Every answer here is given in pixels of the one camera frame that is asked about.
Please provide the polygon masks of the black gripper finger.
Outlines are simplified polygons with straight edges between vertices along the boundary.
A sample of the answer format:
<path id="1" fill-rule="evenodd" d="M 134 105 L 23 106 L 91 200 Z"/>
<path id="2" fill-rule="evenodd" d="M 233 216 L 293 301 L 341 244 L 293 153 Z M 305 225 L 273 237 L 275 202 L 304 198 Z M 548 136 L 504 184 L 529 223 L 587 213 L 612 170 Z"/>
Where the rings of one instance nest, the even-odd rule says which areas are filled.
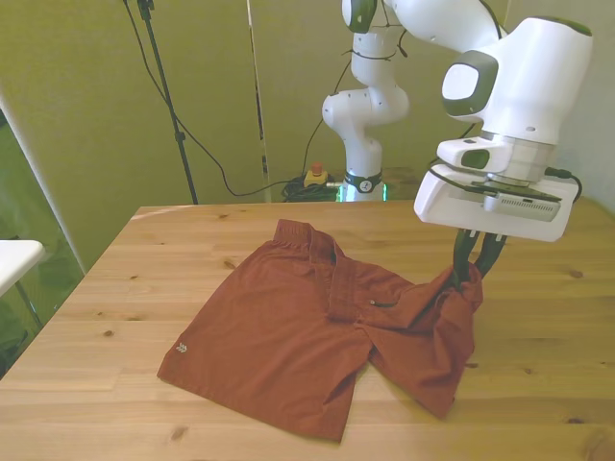
<path id="1" fill-rule="evenodd" d="M 452 272 L 452 280 L 457 288 L 470 278 L 468 258 L 476 243 L 477 232 L 475 230 L 459 229 L 457 231 L 453 250 Z"/>
<path id="2" fill-rule="evenodd" d="M 504 249 L 507 237 L 502 234 L 487 233 L 482 240 L 480 254 L 474 265 L 484 278 L 492 269 Z"/>

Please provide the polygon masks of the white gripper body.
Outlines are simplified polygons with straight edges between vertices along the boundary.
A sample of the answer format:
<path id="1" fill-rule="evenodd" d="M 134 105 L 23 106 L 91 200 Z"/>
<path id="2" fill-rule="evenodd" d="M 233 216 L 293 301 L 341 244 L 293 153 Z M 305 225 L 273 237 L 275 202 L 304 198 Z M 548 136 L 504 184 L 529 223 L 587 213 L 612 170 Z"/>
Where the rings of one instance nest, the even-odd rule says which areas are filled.
<path id="1" fill-rule="evenodd" d="M 414 211 L 424 223 L 554 242 L 568 225 L 578 185 L 544 178 L 534 190 L 515 195 L 498 184 L 489 191 L 479 175 L 439 164 L 423 178 Z"/>

